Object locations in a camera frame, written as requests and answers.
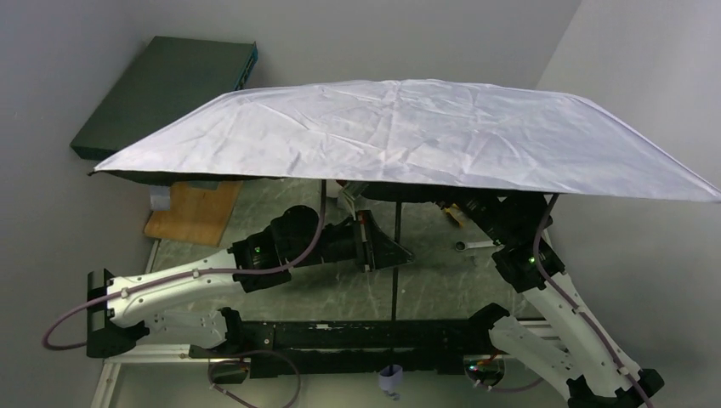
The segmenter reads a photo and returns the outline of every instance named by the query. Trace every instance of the wrinkled fabric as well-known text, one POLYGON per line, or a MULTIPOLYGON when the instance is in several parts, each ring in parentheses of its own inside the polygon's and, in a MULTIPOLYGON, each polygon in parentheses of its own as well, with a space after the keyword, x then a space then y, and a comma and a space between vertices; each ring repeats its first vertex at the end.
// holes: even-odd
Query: wrinkled fabric
POLYGON ((587 99, 435 80, 228 93, 95 170, 721 201, 718 189, 587 99))

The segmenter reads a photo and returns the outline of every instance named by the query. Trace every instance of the wooden board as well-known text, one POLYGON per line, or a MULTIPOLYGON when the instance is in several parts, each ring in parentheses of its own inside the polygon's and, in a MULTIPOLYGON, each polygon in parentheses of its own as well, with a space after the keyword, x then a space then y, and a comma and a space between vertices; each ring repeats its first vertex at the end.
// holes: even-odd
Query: wooden board
POLYGON ((224 181, 216 190, 204 190, 175 183, 170 188, 170 210, 154 211, 145 234, 217 247, 241 186, 241 181, 224 181))

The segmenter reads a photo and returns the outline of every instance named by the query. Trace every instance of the dark green box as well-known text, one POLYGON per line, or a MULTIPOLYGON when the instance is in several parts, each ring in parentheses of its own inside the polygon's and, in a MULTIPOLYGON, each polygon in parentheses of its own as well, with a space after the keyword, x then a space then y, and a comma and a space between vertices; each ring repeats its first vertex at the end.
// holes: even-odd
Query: dark green box
POLYGON ((155 37, 72 140, 103 160, 209 100, 242 89, 258 60, 253 44, 155 37))

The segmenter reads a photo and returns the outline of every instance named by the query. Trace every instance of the robotic arm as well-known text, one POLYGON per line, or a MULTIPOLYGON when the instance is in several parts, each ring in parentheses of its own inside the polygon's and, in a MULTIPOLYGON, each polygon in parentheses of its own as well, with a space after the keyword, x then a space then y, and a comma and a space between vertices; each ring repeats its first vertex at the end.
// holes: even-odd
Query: robotic arm
MULTIPOLYGON (((498 272, 547 319, 565 349, 537 337, 496 304, 474 314, 470 322, 497 349, 512 354, 553 385, 569 407, 638 407, 663 386, 656 371, 641 370, 610 339, 588 311, 559 257, 541 238, 552 223, 548 216, 552 206, 542 193, 356 182, 344 189, 373 200, 432 201, 440 207, 455 204, 495 245, 502 246, 492 256, 498 272)), ((192 315, 164 310, 198 298, 241 289, 253 292, 288 282, 288 270, 273 275, 244 275, 242 270, 288 264, 312 243, 318 223, 314 210, 296 206, 264 231, 194 263, 131 277, 91 273, 88 300, 119 292, 121 296, 88 310, 88 356, 123 353, 151 333, 154 338, 182 337, 205 349, 233 352, 229 346, 232 327, 240 324, 237 312, 221 309, 192 315), (213 269, 239 270, 228 274, 213 273, 213 269), (182 279, 164 281, 189 271, 193 273, 182 279), (162 283, 132 290, 158 280, 162 283)), ((326 226, 316 246, 295 266, 344 260, 353 260, 361 271, 371 271, 410 263, 413 255, 390 240, 369 211, 359 211, 340 224, 326 226)))

